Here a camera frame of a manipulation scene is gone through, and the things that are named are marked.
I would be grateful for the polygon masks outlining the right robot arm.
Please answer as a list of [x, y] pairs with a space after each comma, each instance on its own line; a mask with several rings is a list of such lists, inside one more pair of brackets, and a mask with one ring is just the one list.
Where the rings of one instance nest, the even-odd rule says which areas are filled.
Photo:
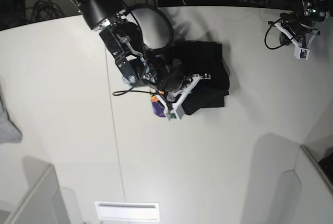
[[[213, 94], [206, 87], [195, 84], [195, 79], [210, 78], [209, 75], [191, 74], [194, 62], [186, 64], [185, 55], [192, 46], [206, 47], [203, 42], [175, 42], [174, 30], [166, 15], [148, 4], [127, 7], [122, 0], [71, 0], [79, 9], [91, 30], [99, 33], [106, 48], [113, 55], [115, 64], [129, 89], [115, 91], [114, 96], [141, 93], [142, 87], [155, 89], [154, 96], [161, 96], [170, 107], [172, 103], [204, 108]], [[150, 49], [144, 43], [143, 32], [138, 23], [128, 21], [127, 16], [137, 9], [155, 12], [166, 24], [169, 39], [165, 46]]]

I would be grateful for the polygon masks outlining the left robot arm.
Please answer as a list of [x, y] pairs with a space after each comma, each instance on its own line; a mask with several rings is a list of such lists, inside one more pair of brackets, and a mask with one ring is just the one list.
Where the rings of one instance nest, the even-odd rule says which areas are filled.
[[331, 9], [327, 0], [300, 0], [298, 9], [288, 14], [280, 14], [277, 22], [287, 31], [280, 33], [280, 46], [287, 46], [296, 41], [302, 48], [306, 48], [310, 37], [321, 35], [316, 25], [325, 22], [330, 14]]

